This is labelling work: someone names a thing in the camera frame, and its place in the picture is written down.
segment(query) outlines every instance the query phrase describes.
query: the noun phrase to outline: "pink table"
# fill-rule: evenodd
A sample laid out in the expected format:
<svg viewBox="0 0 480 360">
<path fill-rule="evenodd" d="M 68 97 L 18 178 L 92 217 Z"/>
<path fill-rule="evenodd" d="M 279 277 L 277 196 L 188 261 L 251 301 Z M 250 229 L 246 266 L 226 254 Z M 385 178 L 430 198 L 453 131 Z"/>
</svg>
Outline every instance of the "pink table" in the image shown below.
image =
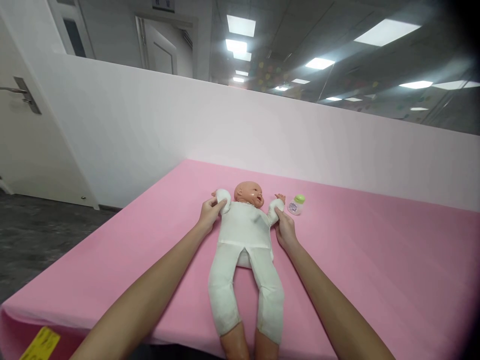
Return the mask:
<svg viewBox="0 0 480 360">
<path fill-rule="evenodd" d="M 65 359 L 81 341 L 72 332 L 94 326 L 195 224 L 210 193 L 232 192 L 244 180 L 262 186 L 266 204 L 277 192 L 288 201 L 305 195 L 304 213 L 295 217 L 300 241 L 397 359 L 450 359 L 463 346 L 478 293 L 479 213 L 186 160 L 2 305 L 5 358 L 17 360 L 38 325 L 54 325 L 70 334 L 52 357 Z M 201 245 L 152 342 L 222 356 L 207 288 L 218 231 Z M 272 245 L 285 291 L 280 355 L 335 359 L 274 234 Z M 258 290 L 250 270 L 238 268 L 234 280 L 253 347 Z"/>
</svg>

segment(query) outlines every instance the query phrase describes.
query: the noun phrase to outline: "green bottle cap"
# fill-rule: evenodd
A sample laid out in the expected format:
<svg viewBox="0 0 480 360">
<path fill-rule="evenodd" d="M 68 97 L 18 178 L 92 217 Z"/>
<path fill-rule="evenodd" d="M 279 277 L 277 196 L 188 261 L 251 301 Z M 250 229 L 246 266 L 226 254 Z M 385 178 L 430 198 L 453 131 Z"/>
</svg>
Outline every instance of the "green bottle cap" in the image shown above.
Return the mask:
<svg viewBox="0 0 480 360">
<path fill-rule="evenodd" d="M 298 194 L 294 200 L 297 204 L 303 204 L 305 202 L 305 196 Z"/>
</svg>

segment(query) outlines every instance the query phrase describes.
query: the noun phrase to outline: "doll hand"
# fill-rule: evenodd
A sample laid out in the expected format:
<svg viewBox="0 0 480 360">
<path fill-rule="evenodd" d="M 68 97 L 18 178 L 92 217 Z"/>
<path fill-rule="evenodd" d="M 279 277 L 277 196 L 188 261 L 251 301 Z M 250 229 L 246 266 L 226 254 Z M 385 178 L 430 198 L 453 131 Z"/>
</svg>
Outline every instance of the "doll hand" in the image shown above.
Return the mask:
<svg viewBox="0 0 480 360">
<path fill-rule="evenodd" d="M 283 203 L 285 204 L 285 195 L 283 195 L 283 194 L 275 194 L 275 196 L 276 196 L 277 199 L 282 200 Z"/>
</svg>

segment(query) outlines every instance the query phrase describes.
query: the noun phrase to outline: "white sleeve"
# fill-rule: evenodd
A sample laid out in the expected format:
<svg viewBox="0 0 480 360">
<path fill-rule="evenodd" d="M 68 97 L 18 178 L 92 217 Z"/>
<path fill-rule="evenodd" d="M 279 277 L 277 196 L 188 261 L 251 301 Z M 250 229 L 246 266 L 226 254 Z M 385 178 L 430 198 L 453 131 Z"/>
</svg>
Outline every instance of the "white sleeve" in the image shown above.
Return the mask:
<svg viewBox="0 0 480 360">
<path fill-rule="evenodd" d="M 285 204 L 280 199 L 275 199 L 270 203 L 270 205 L 268 206 L 268 214 L 266 215 L 268 217 L 268 220 L 270 220 L 270 226 L 272 226 L 279 220 L 279 216 L 275 212 L 275 208 L 279 208 L 280 211 L 283 211 L 284 207 Z"/>
<path fill-rule="evenodd" d="M 225 206 L 220 210 L 220 214 L 225 215 L 230 210 L 230 204 L 232 202 L 232 197 L 230 196 L 230 193 L 225 189 L 218 189 L 216 191 L 215 195 L 216 195 L 216 201 L 217 202 L 221 202 L 223 199 L 226 199 Z"/>
</svg>

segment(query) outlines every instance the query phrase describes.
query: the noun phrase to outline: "human arm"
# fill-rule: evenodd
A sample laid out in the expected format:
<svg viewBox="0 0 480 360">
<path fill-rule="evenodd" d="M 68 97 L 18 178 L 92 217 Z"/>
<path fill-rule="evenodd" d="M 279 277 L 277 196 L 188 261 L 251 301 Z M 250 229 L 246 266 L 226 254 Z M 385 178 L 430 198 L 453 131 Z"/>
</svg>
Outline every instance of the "human arm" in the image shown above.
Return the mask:
<svg viewBox="0 0 480 360">
<path fill-rule="evenodd" d="M 225 215 L 226 213 L 228 213 L 230 210 L 230 204 L 232 203 L 232 196 L 230 195 L 230 193 L 225 189 L 217 189 L 212 192 L 211 195 L 213 197 L 216 197 L 216 200 L 218 202 L 221 202 L 224 199 L 226 200 L 225 206 L 220 210 L 220 215 Z"/>
<path fill-rule="evenodd" d="M 276 199 L 268 206 L 268 213 L 266 214 L 268 221 L 270 221 L 270 226 L 273 226 L 279 220 L 278 215 L 275 213 L 275 208 L 279 208 L 280 211 L 283 211 L 285 207 L 285 195 L 278 193 L 275 194 L 275 197 Z"/>
<path fill-rule="evenodd" d="M 369 323 L 297 240 L 293 219 L 279 209 L 278 242 L 285 249 L 340 360 L 395 359 Z"/>
<path fill-rule="evenodd" d="M 196 225 L 106 311 L 70 360 L 126 358 L 153 330 L 226 201 L 202 204 Z"/>
</svg>

